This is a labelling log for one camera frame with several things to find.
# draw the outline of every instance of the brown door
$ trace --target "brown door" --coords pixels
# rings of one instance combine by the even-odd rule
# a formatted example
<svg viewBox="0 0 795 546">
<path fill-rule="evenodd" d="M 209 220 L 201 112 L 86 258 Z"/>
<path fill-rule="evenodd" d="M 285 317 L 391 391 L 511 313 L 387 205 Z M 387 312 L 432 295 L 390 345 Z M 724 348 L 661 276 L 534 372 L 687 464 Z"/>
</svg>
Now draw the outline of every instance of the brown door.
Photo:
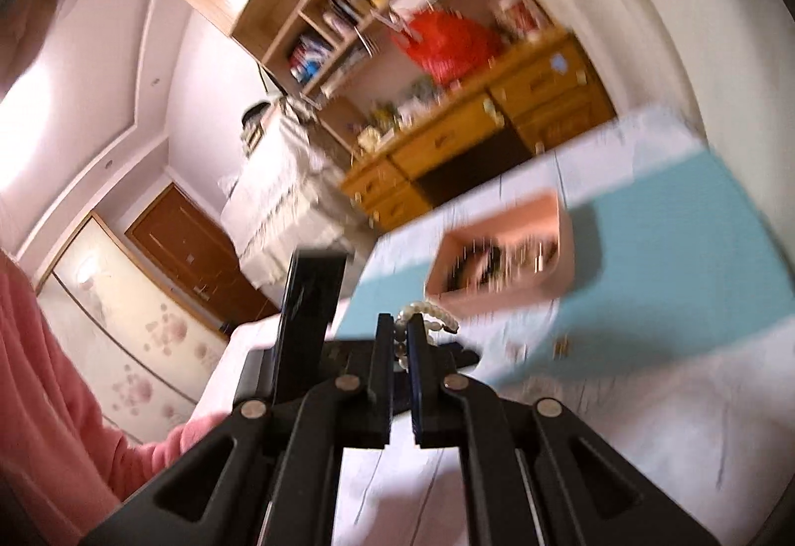
<svg viewBox="0 0 795 546">
<path fill-rule="evenodd" d="M 170 185 L 126 236 L 168 277 L 224 322 L 255 322 L 277 312 L 240 272 L 232 242 Z"/>
</svg>

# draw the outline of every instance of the metal screw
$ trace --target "metal screw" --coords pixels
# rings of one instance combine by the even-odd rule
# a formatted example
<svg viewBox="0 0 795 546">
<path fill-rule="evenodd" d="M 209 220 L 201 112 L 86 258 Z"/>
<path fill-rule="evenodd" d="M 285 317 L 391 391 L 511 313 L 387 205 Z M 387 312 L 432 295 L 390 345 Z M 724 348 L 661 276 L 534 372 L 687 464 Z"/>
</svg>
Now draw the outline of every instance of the metal screw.
<svg viewBox="0 0 795 546">
<path fill-rule="evenodd" d="M 444 377 L 444 386 L 453 391 L 465 390 L 469 386 L 469 378 L 461 374 L 450 374 Z"/>
<path fill-rule="evenodd" d="M 562 405 L 554 398 L 545 398 L 536 403 L 536 409 L 547 418 L 558 418 L 563 413 Z"/>
<path fill-rule="evenodd" d="M 334 381 L 337 389 L 340 391 L 356 391 L 361 384 L 359 376 L 353 376 L 351 374 L 346 374 L 344 376 L 340 376 Z"/>
<path fill-rule="evenodd" d="M 268 406 L 261 400 L 247 400 L 243 403 L 243 406 L 240 407 L 240 413 L 244 418 L 248 418 L 249 420 L 262 418 L 266 411 L 268 411 Z"/>
</svg>

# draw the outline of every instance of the red plastic bag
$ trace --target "red plastic bag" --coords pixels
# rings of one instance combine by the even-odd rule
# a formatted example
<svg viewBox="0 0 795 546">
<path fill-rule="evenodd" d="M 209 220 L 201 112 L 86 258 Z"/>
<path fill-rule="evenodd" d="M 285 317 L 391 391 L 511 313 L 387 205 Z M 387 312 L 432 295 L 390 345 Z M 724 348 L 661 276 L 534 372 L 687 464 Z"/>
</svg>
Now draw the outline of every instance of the red plastic bag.
<svg viewBox="0 0 795 546">
<path fill-rule="evenodd" d="M 395 43 L 437 84 L 460 80 L 502 52 L 500 36 L 476 21 L 441 10 L 418 12 Z"/>
</svg>

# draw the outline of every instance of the pink storage box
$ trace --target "pink storage box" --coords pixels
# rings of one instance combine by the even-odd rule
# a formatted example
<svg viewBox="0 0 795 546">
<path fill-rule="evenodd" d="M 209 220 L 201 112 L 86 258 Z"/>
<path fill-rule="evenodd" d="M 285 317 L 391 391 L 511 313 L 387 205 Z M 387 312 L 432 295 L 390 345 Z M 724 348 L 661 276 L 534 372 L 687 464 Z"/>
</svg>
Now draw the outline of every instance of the pink storage box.
<svg viewBox="0 0 795 546">
<path fill-rule="evenodd" d="M 487 238 L 500 245 L 520 243 L 531 234 L 557 238 L 557 252 L 539 273 L 528 271 L 498 292 L 486 288 L 445 292 L 448 276 L 465 245 Z M 425 297 L 439 304 L 458 319 L 466 319 L 555 300 L 566 293 L 574 280 L 574 236 L 571 218 L 560 203 L 555 190 L 546 190 L 518 205 L 481 219 L 468 226 L 448 230 L 442 237 L 425 281 Z"/>
</svg>

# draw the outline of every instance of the blue mat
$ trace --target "blue mat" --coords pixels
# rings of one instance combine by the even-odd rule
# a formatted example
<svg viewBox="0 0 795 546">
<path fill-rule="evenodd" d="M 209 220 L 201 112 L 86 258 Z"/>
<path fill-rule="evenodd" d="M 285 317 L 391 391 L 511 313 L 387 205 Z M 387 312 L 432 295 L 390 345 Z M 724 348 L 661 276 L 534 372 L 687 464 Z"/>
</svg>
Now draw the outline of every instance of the blue mat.
<svg viewBox="0 0 795 546">
<path fill-rule="evenodd" d="M 790 276 L 746 195 L 703 152 L 571 210 L 576 278 L 546 339 L 506 380 L 631 373 L 736 342 L 795 312 Z M 429 264 L 365 282 L 340 327 L 422 296 Z M 569 358 L 552 360 L 566 334 Z M 522 328 L 507 335 L 522 338 Z"/>
</svg>

